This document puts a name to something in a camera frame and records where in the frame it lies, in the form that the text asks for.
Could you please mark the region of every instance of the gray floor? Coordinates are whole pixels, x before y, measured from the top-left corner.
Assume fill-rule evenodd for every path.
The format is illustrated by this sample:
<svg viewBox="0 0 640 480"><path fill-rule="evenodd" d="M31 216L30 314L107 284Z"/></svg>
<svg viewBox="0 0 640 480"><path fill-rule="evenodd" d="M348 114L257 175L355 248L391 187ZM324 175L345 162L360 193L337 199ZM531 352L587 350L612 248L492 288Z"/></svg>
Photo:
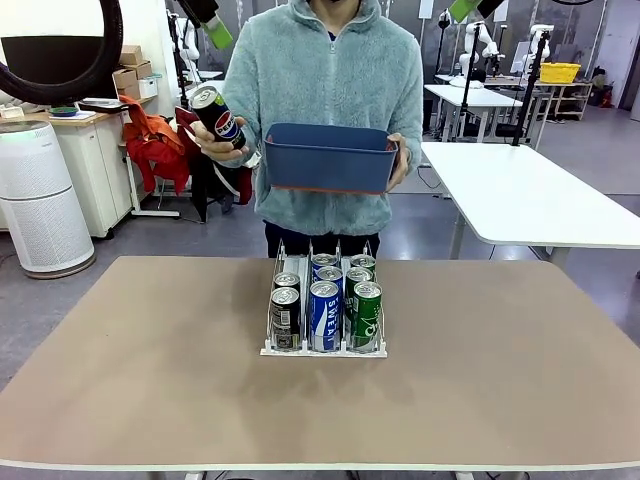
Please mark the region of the gray floor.
<svg viewBox="0 0 640 480"><path fill-rule="evenodd" d="M640 194L640 122L629 112L587 107L581 122L547 124L540 153L607 195Z"/></svg>
<svg viewBox="0 0 640 480"><path fill-rule="evenodd" d="M621 149L631 148L628 145ZM627 157L633 163L634 157ZM616 201L640 214L640 196L615 196ZM445 259L453 231L456 211L451 201L430 195L392 195L394 219L383 232L381 258ZM174 205L190 217L195 212L187 202ZM11 253L8 234L0 233L0 256ZM26 278L16 257L0 266L0 389L11 380L33 350L57 326L64 315L91 287L104 270L121 255L193 255L264 257L266 244L263 225L250 207L237 207L229 216L221 216L219 208L210 208L207 225L159 218L128 219L122 223L115 239L96 243L98 260L85 272L56 281L33 281ZM462 258L488 259L492 247L465 236ZM498 247L495 260L533 259L526 248ZM569 257L569 276L606 311L629 337L640 345L640 251L576 250ZM255 472L249 476L260 480L344 480L341 473ZM363 480L382 477L398 480L444 480L447 474L366 473ZM125 473L85 474L71 472L38 472L0 468L0 480L129 480L144 476ZM170 480L179 478L171 475ZM477 475L478 479L488 478ZM533 474L534 480L637 480L640 469L609 472Z"/></svg>

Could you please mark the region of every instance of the person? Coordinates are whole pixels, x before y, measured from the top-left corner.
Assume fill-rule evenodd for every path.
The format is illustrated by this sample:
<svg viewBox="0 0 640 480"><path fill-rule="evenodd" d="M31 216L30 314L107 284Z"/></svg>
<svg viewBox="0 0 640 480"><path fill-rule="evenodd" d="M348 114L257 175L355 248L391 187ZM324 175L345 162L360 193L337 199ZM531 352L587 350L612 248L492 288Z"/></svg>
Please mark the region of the person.
<svg viewBox="0 0 640 480"><path fill-rule="evenodd" d="M377 128L399 146L388 191L421 160L423 73L413 35L381 14L378 0L289 0L251 18L242 29L223 97L247 145L234 150L193 124L203 153L226 166L249 160L279 122ZM269 257L287 254L377 254L391 220L387 194L271 188L265 161L256 179Z"/></svg>

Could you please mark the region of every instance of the black pants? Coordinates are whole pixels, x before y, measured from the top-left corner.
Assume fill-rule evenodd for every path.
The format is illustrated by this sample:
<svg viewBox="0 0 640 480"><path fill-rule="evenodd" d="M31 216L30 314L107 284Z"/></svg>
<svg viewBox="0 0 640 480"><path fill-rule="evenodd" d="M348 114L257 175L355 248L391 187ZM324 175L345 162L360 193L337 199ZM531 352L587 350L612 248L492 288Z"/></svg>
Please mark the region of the black pants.
<svg viewBox="0 0 640 480"><path fill-rule="evenodd" d="M378 254L378 248L380 247L380 237L377 233L361 237L334 235L333 233L311 237L280 228L272 223L265 223L264 234L269 245L269 258L278 256L280 240L284 243L287 255L307 255L309 253L309 242L313 244L314 253L336 253L339 240L340 251L346 257L362 253L367 242L369 242L369 247L371 248L371 255L374 257Z"/></svg>

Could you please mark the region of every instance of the green soda can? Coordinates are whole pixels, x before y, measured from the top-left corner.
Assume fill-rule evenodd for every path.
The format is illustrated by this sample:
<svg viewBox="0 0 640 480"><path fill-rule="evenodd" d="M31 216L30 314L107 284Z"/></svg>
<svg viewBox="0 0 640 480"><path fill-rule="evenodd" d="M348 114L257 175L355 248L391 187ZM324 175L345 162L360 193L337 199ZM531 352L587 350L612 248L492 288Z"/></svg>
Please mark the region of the green soda can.
<svg viewBox="0 0 640 480"><path fill-rule="evenodd" d="M351 320L353 319L353 298L355 296L356 285L360 282L370 282L373 280L373 273L366 268L353 267L347 272L347 281L345 288L344 314L347 320L347 331L351 331Z"/></svg>
<svg viewBox="0 0 640 480"><path fill-rule="evenodd" d="M354 255L351 257L352 267L363 267L369 270L371 273L376 273L376 259L371 255Z"/></svg>
<svg viewBox="0 0 640 480"><path fill-rule="evenodd" d="M360 282L354 293L351 343L355 350L371 352L378 338L382 288L375 282Z"/></svg>

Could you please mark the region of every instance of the hand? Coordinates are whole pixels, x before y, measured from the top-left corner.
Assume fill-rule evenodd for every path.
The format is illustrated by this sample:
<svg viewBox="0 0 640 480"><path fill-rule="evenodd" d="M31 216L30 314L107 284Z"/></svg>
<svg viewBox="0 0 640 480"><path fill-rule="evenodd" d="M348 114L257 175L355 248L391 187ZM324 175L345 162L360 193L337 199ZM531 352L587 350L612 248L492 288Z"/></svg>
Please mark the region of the hand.
<svg viewBox="0 0 640 480"><path fill-rule="evenodd" d="M387 186L387 192L400 185L409 172L409 149L407 148L407 140L399 133L389 135L388 140L398 144L398 153L393 164L391 179Z"/></svg>
<svg viewBox="0 0 640 480"><path fill-rule="evenodd" d="M236 124L242 128L247 124L247 121L242 117L236 117ZM216 162L229 162L249 153L249 147L246 145L241 150L235 150L231 142L217 141L213 133L208 131L200 121L193 122L191 128L196 134L196 143L200 145L202 153Z"/></svg>

